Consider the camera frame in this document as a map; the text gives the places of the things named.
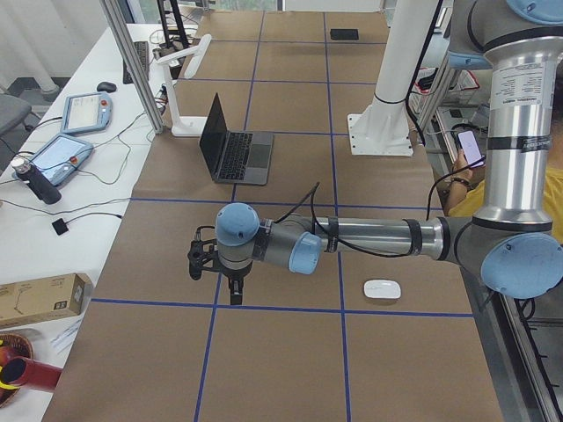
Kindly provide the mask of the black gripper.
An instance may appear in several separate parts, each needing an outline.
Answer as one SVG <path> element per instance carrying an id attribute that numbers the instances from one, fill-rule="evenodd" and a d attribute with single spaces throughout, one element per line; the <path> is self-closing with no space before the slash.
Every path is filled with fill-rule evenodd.
<path id="1" fill-rule="evenodd" d="M 241 305 L 243 303 L 243 278 L 252 270 L 251 266 L 240 269 L 224 267 L 221 273 L 229 279 L 230 305 Z"/>

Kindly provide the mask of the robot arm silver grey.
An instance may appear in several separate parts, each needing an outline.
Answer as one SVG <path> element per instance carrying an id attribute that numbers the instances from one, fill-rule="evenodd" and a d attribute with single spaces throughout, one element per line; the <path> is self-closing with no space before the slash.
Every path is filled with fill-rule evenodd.
<path id="1" fill-rule="evenodd" d="M 562 58 L 562 4 L 458 1 L 449 53 L 455 67 L 493 70 L 486 186 L 477 212 L 427 222 L 299 215 L 278 222 L 259 218 L 244 203 L 225 206 L 210 251 L 213 268 L 229 280 L 233 303 L 241 303 L 244 277 L 256 261 L 309 274 L 322 251 L 346 248 L 381 258 L 449 261 L 516 299 L 540 296 L 559 283 L 562 246 L 543 196 Z"/>

